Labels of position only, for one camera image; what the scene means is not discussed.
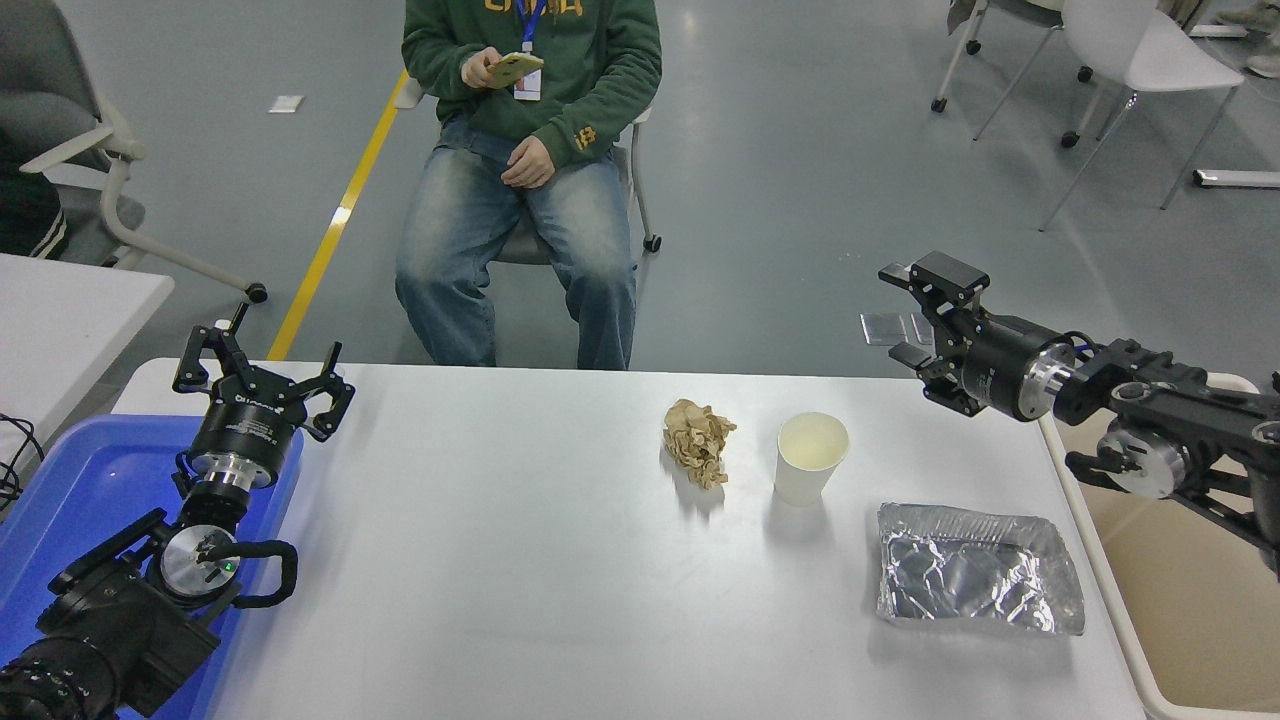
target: hand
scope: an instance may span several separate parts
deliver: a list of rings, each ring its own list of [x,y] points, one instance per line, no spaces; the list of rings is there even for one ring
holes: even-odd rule
[[[526,137],[516,146],[507,159],[507,172],[502,173],[502,182],[524,190],[538,190],[556,174],[552,154],[547,151],[543,141],[534,136]]]
[[[489,87],[493,82],[493,73],[489,72],[489,65],[502,60],[502,53],[498,53],[493,46],[485,47],[484,50],[476,53],[475,55],[467,58],[466,63],[462,63],[462,82],[467,87],[474,87],[476,90],[484,90]]]

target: blue plastic bin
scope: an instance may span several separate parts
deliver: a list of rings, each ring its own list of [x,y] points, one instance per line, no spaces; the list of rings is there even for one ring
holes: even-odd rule
[[[54,601],[49,582],[67,565],[156,507],[177,518],[182,498],[169,477],[174,455],[186,450],[200,418],[101,415],[72,428],[54,446],[29,491],[0,525],[0,665],[40,639],[36,619]],[[298,477],[302,436],[296,434],[279,482],[253,491],[236,537],[274,538]],[[266,562],[247,561],[239,582],[256,587]],[[212,657],[152,717],[201,720],[216,689],[242,612],[227,610],[211,625],[221,644]],[[120,717],[141,717],[128,708]]]

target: white table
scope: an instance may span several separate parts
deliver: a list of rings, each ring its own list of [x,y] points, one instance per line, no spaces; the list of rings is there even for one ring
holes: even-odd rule
[[[46,442],[173,292],[173,278],[0,255],[0,413]],[[0,459],[23,436],[0,424]]]
[[[143,365],[116,413],[202,414],[169,391],[174,365]],[[343,372],[355,402],[307,441],[280,530],[298,591],[244,618],[215,717],[1143,717],[1034,424],[892,379]],[[722,489],[662,447],[680,397],[739,424]],[[795,509],[772,492],[774,437],[806,410],[841,418],[852,450]],[[1052,520],[1084,635],[877,619],[884,501]]]

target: blue jeans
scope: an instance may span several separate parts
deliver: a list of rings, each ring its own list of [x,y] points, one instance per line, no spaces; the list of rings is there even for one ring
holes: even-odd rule
[[[494,365],[490,260],[527,208],[579,324],[577,366],[625,370],[635,329],[636,263],[612,155],[557,169],[538,190],[503,184],[517,143],[451,120],[422,170],[396,258],[396,296],[440,365]]]

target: blue lanyard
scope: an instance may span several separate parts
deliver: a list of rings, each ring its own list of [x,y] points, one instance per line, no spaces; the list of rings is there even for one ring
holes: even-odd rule
[[[516,12],[520,13],[520,19],[525,23],[522,40],[526,45],[534,42],[534,29],[538,28],[538,18],[541,17],[544,9],[547,9],[547,0],[538,0],[538,5],[534,6],[534,14],[530,15],[529,10],[525,10],[525,0],[516,0]]]

